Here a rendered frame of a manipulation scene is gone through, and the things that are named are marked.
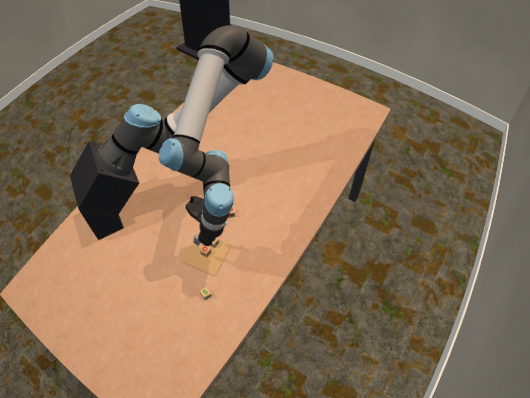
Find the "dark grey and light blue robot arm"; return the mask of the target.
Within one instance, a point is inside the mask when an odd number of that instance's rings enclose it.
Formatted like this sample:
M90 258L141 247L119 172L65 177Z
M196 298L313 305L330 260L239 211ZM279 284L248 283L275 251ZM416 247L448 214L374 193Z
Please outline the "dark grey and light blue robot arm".
M198 150L208 114L239 84L263 79L274 57L265 44L233 25L212 31L197 55L184 104L175 114L162 120L153 108L133 105L96 155L108 171L127 176L142 147L159 153L163 166L203 182L203 217L220 225L228 219L234 194L226 153Z

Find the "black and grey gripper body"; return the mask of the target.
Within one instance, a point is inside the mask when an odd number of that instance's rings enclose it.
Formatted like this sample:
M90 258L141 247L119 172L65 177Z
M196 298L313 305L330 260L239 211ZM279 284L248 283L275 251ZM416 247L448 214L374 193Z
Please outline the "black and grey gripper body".
M186 204L185 208L189 215L200 223L199 228L201 232L199 233L198 240L205 246L210 246L211 243L215 240L215 238L221 235L225 225L227 225L228 222L226 220L223 224L220 225L212 225L208 223L203 217L203 206L203 198L191 196L190 201Z

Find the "tan flat mat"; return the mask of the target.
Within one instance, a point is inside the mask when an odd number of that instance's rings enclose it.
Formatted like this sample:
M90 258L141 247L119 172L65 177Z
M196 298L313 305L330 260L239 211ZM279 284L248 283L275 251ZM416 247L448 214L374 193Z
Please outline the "tan flat mat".
M215 248L208 246L211 248L211 254L206 258L200 253L200 249L203 245L200 243L200 246L198 247L193 241L181 262L212 276L216 276L232 244L219 240L219 244Z

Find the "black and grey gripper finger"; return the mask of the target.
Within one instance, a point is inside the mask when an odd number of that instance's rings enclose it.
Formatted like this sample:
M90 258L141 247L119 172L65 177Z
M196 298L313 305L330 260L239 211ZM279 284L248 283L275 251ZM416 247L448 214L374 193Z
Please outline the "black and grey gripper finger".
M201 242L198 240L198 236L195 234L193 238L194 238L193 243L196 244L197 246L199 246ZM203 243L201 243L201 244L203 244ZM204 245L204 244L203 244L203 245ZM205 246L205 245L204 245L204 246Z

